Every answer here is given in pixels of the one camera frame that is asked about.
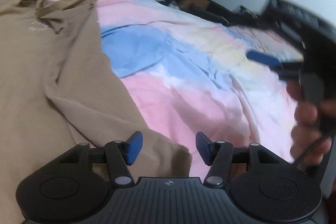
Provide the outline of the person's right hand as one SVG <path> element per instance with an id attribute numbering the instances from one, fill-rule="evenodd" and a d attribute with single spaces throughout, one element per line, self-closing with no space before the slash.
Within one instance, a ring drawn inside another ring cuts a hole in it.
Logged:
<path id="1" fill-rule="evenodd" d="M 313 126 L 318 115 L 325 115 L 328 118 L 335 120 L 335 99 L 333 98 L 323 101 L 317 107 L 314 104 L 303 100 L 301 87 L 298 83 L 288 82 L 286 91 L 291 98 L 298 102 L 294 113 L 296 125 L 291 131 L 293 144 L 290 149 L 292 157 L 296 160 L 311 144 L 322 136 L 322 133 Z M 302 161 L 301 166 L 310 167 L 319 165 L 324 155 L 329 152 L 330 148 L 331 139 L 327 138 L 314 150 L 309 152 L 309 155 Z"/>

